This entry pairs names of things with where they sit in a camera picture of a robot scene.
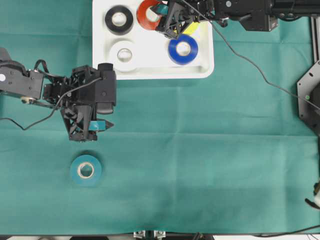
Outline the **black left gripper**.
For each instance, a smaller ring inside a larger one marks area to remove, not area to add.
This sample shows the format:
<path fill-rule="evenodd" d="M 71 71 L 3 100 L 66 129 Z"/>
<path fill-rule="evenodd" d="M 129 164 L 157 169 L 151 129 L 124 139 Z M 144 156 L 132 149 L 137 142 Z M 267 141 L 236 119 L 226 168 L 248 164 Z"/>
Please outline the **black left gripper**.
<path fill-rule="evenodd" d="M 95 84 L 99 72 L 88 66 L 74 68 L 70 77 L 45 74 L 50 83 L 44 86 L 42 99 L 59 110 L 70 141 L 96 141 L 113 123 L 97 120 Z"/>

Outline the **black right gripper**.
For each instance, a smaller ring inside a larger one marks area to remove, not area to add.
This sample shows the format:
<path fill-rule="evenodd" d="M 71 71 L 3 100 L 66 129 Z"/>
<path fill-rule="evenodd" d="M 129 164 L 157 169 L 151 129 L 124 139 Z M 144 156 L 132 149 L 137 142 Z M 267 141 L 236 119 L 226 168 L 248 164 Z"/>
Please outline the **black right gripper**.
<path fill-rule="evenodd" d="M 168 39 L 178 39 L 192 23 L 214 19 L 213 0 L 168 0 L 150 8 L 160 15 L 156 31 Z"/>

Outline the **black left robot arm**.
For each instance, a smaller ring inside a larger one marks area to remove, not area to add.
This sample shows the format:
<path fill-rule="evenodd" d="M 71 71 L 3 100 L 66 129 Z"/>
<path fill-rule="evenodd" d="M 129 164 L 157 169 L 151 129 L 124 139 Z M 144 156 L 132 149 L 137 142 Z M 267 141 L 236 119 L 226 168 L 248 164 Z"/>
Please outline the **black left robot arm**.
<path fill-rule="evenodd" d="M 43 59 L 26 69 L 2 47 L 0 92 L 24 104 L 60 111 L 71 141 L 96 141 L 99 132 L 114 126 L 98 118 L 112 114 L 117 102 L 117 76 L 111 63 L 76 67 L 70 77 L 60 76 L 50 73 Z"/>

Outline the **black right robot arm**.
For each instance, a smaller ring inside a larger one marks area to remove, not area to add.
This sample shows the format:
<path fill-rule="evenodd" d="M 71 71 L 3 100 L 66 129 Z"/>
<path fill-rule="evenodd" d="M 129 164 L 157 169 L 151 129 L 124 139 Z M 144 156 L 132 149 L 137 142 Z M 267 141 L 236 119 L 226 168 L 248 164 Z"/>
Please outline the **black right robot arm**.
<path fill-rule="evenodd" d="M 158 1 L 151 11 L 160 19 L 155 30 L 178 39 L 193 23 L 239 22 L 246 31 L 270 32 L 278 21 L 293 22 L 301 17 L 318 17 L 318 0 L 168 0 Z"/>

